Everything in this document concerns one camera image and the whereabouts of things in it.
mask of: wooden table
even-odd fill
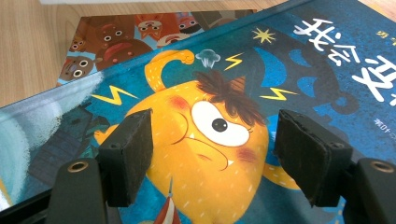
[[[0,107],[55,87],[81,16],[263,9],[286,0],[192,1],[111,5],[41,5],[1,0]],[[396,0],[362,0],[396,21]]]

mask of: cartoon mouth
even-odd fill
[[[191,150],[199,160],[213,163],[211,166],[214,166],[214,168],[219,171],[227,169],[228,166],[233,163],[233,161],[229,161],[228,158],[216,148],[199,139],[186,137],[185,140],[191,141],[189,142]]]
[[[131,46],[132,46],[131,43],[119,43],[119,44],[116,44],[116,45],[108,48],[105,52],[104,60],[108,61],[111,58],[111,56],[113,56],[117,52],[119,52],[123,49],[128,49]]]
[[[177,41],[177,39],[178,39],[178,35],[171,35],[171,36],[166,37],[165,43],[169,43],[169,42],[174,43]]]
[[[70,59],[67,59],[67,60],[64,62],[63,71],[69,71],[69,70],[70,70],[70,67],[73,65],[73,64],[70,63],[70,62],[72,62],[72,60],[70,60]]]

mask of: cartoon eye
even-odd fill
[[[86,61],[86,60],[79,62],[79,66],[81,66],[81,67],[85,67],[87,65],[88,65],[88,61]]]
[[[81,70],[76,70],[76,71],[73,73],[73,77],[81,77],[81,75],[82,75],[82,71],[81,71]]]
[[[198,130],[217,144],[239,147],[249,139],[249,132],[244,126],[226,120],[208,101],[196,103],[192,107],[191,115]]]

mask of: cartoon character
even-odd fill
[[[167,45],[176,43],[177,41],[186,39],[188,37],[190,37],[190,35],[186,35],[186,34],[166,35],[166,36],[162,37],[160,40],[158,40],[157,48],[158,49],[163,48]]]
[[[113,20],[103,20],[95,28],[97,40],[102,44],[102,49],[108,49],[114,43],[134,38],[134,16],[119,15]]]
[[[177,13],[177,24],[180,32],[186,35],[193,34],[201,29],[198,21],[188,12]]]
[[[64,62],[64,67],[59,76],[60,81],[71,81],[87,76],[95,63],[99,60],[92,60],[84,56],[68,56]]]
[[[71,52],[79,51],[79,52],[84,52],[86,49],[86,41],[80,37],[79,35],[75,35],[73,37],[73,42],[72,45],[70,46],[69,50]]]
[[[113,64],[125,62],[150,51],[152,48],[138,39],[115,42],[108,49],[100,49],[97,52],[96,59],[100,62],[96,63],[96,67],[101,71]]]
[[[234,223],[248,209],[262,179],[268,131],[245,79],[197,73],[197,80],[166,89],[161,73],[173,60],[194,61],[189,50],[168,50],[145,68],[154,94],[127,115],[152,109],[153,158],[148,179],[167,195],[173,178],[176,207],[193,223]],[[96,132],[101,144],[117,128]]]
[[[151,36],[158,48],[189,37],[179,31],[175,13],[139,14],[135,19],[141,39]]]

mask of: book cover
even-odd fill
[[[395,28],[359,1],[290,1],[3,107],[2,208],[151,108],[151,166],[122,222],[168,207],[182,223],[343,223],[345,200],[312,208],[280,167],[278,110],[341,137],[353,161],[395,163]]]
[[[57,85],[102,71],[253,12],[248,9],[82,17]]]

